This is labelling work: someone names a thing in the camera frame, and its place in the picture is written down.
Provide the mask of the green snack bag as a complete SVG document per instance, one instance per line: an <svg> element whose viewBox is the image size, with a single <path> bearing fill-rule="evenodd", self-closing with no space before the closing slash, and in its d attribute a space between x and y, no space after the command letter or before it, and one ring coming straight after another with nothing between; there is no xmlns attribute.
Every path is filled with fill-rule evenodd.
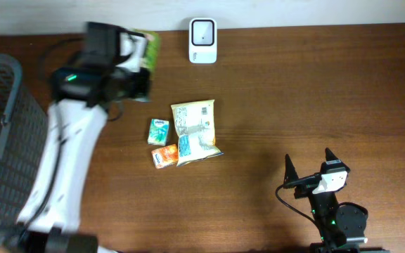
<svg viewBox="0 0 405 253"><path fill-rule="evenodd" d="M151 73L154 73L160 50L160 36L157 32L148 30L135 30L135 32L142 34L147 42L145 51L141 57L140 67L146 68Z"/></svg>

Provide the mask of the green Kleenex tissue pack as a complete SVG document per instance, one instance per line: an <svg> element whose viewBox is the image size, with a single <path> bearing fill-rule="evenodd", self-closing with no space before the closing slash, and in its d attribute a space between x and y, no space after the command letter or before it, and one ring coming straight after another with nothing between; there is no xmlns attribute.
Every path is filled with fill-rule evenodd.
<svg viewBox="0 0 405 253"><path fill-rule="evenodd" d="M152 119L148 132L148 144L165 146L169 133L169 122L163 119Z"/></svg>

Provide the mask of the yellow snack bag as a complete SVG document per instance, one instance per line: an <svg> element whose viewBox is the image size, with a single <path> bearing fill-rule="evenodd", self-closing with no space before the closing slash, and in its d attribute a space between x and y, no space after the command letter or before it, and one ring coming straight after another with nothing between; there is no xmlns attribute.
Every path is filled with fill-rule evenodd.
<svg viewBox="0 0 405 253"><path fill-rule="evenodd" d="M214 100L171 105L178 136L177 166L222 155L216 146Z"/></svg>

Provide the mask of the orange tissue pack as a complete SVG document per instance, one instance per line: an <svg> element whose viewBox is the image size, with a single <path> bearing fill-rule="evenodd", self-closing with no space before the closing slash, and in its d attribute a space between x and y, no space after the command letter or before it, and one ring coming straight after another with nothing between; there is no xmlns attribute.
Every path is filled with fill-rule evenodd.
<svg viewBox="0 0 405 253"><path fill-rule="evenodd" d="M176 144L155 149L151 154L156 169L163 169L176 164L179 159L179 151Z"/></svg>

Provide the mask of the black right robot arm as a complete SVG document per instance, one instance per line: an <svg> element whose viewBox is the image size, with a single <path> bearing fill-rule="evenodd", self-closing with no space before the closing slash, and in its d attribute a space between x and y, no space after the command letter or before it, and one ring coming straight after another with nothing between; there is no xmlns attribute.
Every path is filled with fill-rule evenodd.
<svg viewBox="0 0 405 253"><path fill-rule="evenodd" d="M312 243L310 252L359 252L359 245L368 242L365 236L368 210L352 202L339 203L336 193L346 185L350 168L333 152L325 149L326 161L320 171L300 178L289 155L285 156L283 185L294 189L294 198L307 198L311 216L291 205L288 208L309 219L319 231L320 243Z"/></svg>

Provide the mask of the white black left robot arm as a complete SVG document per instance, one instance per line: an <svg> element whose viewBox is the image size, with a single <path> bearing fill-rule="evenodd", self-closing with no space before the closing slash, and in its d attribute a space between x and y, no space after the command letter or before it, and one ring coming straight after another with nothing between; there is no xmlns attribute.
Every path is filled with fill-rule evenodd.
<svg viewBox="0 0 405 253"><path fill-rule="evenodd" d="M155 32L88 22L74 52L51 74L48 131L33 188L15 224L3 230L0 252L104 252L80 233L84 185L110 107L148 101L160 38Z"/></svg>

